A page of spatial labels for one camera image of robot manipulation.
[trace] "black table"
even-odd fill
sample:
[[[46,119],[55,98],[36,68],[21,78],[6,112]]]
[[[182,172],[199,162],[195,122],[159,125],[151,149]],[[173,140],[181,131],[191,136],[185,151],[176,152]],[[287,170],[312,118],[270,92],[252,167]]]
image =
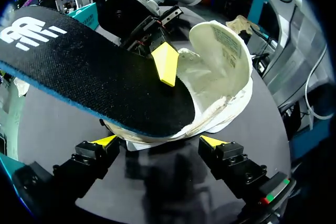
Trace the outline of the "black table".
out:
[[[184,11],[182,18],[190,23],[202,21]],[[186,47],[186,43],[176,41],[175,45]],[[277,171],[289,174],[289,145],[281,116],[256,71],[252,78],[253,94],[245,110],[219,133],[207,135],[243,145],[249,158],[267,165],[268,176]],[[37,161],[52,172],[53,165],[71,157],[75,145],[108,134],[95,116],[30,87],[20,117],[18,158],[26,164]],[[96,180],[76,204],[129,224],[234,220],[244,202],[236,199],[224,182],[213,178],[198,156],[197,146],[196,136],[139,152],[121,147],[105,178]]]

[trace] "white cable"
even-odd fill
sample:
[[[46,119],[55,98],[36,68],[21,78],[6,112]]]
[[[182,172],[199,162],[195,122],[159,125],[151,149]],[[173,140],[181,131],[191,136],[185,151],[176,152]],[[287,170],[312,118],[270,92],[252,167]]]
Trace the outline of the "white cable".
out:
[[[310,77],[312,76],[312,74],[314,73],[315,69],[317,68],[317,66],[320,64],[323,56],[326,54],[325,52],[327,51],[327,46],[324,48],[320,58],[318,59],[318,61],[316,62],[316,64],[314,65],[314,67],[311,69],[309,75],[308,75],[308,78],[307,78],[307,81],[306,81],[306,86],[305,86],[305,95],[304,95],[304,98],[306,100],[306,104],[307,104],[307,107],[308,109],[310,110],[310,112],[313,114],[313,116],[315,116],[316,118],[320,119],[320,120],[327,120],[327,119],[330,119],[332,118],[332,116],[334,115],[333,113],[330,114],[330,115],[327,115],[327,116],[321,116],[321,115],[317,115],[313,109],[311,108],[311,106],[309,105],[309,102],[308,102],[308,98],[307,98],[307,89],[308,89],[308,83],[309,83],[309,80],[310,80]]]

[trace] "insole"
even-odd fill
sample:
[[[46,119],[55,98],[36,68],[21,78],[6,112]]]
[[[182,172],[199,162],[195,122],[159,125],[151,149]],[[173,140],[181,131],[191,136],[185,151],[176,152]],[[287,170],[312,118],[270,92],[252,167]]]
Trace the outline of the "insole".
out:
[[[10,24],[0,36],[0,69],[9,74],[147,136],[175,134],[194,120],[191,95],[178,78],[173,88],[160,82],[153,60],[119,48],[77,20],[28,6],[16,10]]]

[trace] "new balance logo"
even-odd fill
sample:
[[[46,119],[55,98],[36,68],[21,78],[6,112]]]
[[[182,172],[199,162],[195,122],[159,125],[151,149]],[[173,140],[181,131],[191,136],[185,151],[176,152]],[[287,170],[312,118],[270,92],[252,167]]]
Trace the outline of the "new balance logo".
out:
[[[45,35],[51,38],[58,37],[57,34],[54,34],[47,29],[42,30],[44,24],[45,22],[35,19],[35,18],[31,18],[31,17],[19,18],[18,20],[12,23],[12,26],[3,29],[0,32],[0,39],[9,44],[18,40],[19,42],[16,43],[15,47],[23,51],[28,51],[29,47],[25,45],[30,45],[33,47],[38,47],[40,45],[39,43],[37,43],[36,41],[32,39],[42,41],[42,42],[48,42],[49,39],[47,39],[46,37],[42,35]],[[50,26],[48,29],[52,31],[56,31],[57,33],[60,33],[60,34],[67,33],[66,31],[56,26]]]

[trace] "green led light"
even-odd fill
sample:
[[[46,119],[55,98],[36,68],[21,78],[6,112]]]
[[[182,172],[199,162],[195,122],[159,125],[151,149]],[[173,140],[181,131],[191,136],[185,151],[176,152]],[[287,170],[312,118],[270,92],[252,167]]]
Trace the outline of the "green led light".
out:
[[[272,200],[274,200],[274,196],[272,194],[269,194],[266,196],[266,199],[271,202]]]

